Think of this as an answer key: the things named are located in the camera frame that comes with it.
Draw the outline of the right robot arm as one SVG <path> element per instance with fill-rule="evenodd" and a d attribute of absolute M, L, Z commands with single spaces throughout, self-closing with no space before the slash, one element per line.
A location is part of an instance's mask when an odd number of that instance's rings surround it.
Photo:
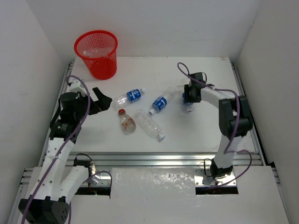
<path fill-rule="evenodd" d="M 221 141 L 211 160 L 209 177 L 216 179 L 228 175 L 233 169 L 233 158 L 242 138 L 253 127 L 253 118 L 245 96 L 230 89 L 219 89 L 203 80 L 203 73 L 186 75 L 190 82 L 184 85 L 186 103 L 208 102 L 218 109 Z"/>

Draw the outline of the clear bottle white cap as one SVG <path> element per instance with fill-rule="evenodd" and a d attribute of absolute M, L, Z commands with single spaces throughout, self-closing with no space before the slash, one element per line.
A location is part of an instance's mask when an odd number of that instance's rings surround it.
<path fill-rule="evenodd" d="M 88 58 L 106 57 L 113 50 L 112 47 L 105 48 L 90 48 L 83 52 L 83 55 Z"/>

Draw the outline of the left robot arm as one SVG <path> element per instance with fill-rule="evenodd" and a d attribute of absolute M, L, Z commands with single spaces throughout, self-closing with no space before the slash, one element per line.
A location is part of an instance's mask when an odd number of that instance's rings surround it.
<path fill-rule="evenodd" d="M 96 188 L 100 184 L 112 185 L 108 171 L 98 171 L 91 158 L 74 159 L 71 171 L 62 178 L 81 126 L 88 115 L 106 111 L 112 102 L 97 87 L 93 88 L 97 100 L 81 87 L 60 95 L 57 110 L 50 122 L 49 141 L 40 175 L 28 198 L 21 199 L 21 223 L 64 224 L 71 217 L 71 200 L 83 183 Z"/>

